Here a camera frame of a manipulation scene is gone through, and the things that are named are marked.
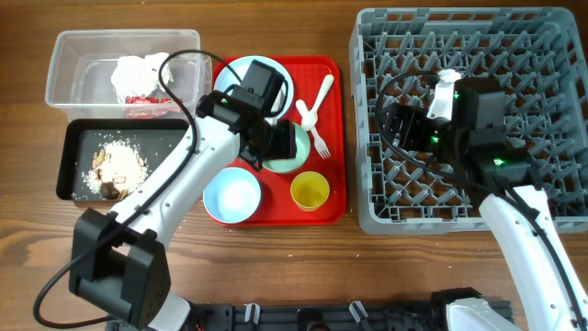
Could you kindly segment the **green bowl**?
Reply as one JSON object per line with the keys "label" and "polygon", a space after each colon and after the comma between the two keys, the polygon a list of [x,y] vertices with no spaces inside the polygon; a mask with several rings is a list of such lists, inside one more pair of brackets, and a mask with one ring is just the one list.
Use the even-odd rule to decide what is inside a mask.
{"label": "green bowl", "polygon": [[309,135],[299,124],[293,124],[295,129],[296,155],[294,158],[277,159],[264,162],[263,167],[268,171],[278,174],[293,173],[304,165],[311,151]]}

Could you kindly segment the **light blue plate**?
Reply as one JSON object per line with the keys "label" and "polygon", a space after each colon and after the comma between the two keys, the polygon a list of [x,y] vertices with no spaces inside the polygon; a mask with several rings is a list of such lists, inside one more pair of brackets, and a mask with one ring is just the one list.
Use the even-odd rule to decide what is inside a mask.
{"label": "light blue plate", "polygon": [[[277,100],[274,102],[274,105],[271,108],[270,115],[265,117],[265,120],[269,124],[276,124],[278,120],[285,117],[285,114],[288,112],[290,106],[293,103],[294,85],[292,78],[282,64],[273,59],[260,55],[250,55],[238,58],[231,61],[230,66],[235,70],[241,79],[244,79],[244,75],[253,61],[258,61],[273,67],[285,78],[285,83],[282,85]],[[225,91],[229,86],[238,83],[239,81],[235,75],[228,68],[223,68],[215,79],[214,90]]]}

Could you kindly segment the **yellow plastic cup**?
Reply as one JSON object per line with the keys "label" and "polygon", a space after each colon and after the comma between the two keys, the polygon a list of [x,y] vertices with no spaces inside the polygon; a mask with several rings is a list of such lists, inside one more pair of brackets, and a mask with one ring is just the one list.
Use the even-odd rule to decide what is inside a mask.
{"label": "yellow plastic cup", "polygon": [[290,184],[290,196],[303,211],[316,211],[329,198],[330,184],[315,171],[298,174]]}

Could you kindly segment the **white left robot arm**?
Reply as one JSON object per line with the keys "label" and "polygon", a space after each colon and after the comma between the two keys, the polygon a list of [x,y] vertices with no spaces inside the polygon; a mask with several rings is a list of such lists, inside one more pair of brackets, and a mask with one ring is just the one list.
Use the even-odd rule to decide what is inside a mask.
{"label": "white left robot arm", "polygon": [[273,117],[275,92],[235,87],[197,105],[182,140],[146,181],[106,213],[88,209],[73,230],[69,290],[137,330],[195,327],[171,293],[166,250],[209,182],[236,158],[253,166],[292,156],[294,129]]}

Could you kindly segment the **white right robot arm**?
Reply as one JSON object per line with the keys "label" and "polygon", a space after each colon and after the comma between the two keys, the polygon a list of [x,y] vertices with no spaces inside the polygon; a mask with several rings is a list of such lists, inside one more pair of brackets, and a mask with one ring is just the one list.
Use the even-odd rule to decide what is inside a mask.
{"label": "white right robot arm", "polygon": [[428,72],[435,90],[429,108],[392,103],[380,92],[375,122],[381,140],[405,161],[429,153],[451,166],[439,171],[466,190],[498,242],[535,330],[584,330],[587,294],[560,241],[532,156],[512,147],[503,124],[506,94],[491,77]]}

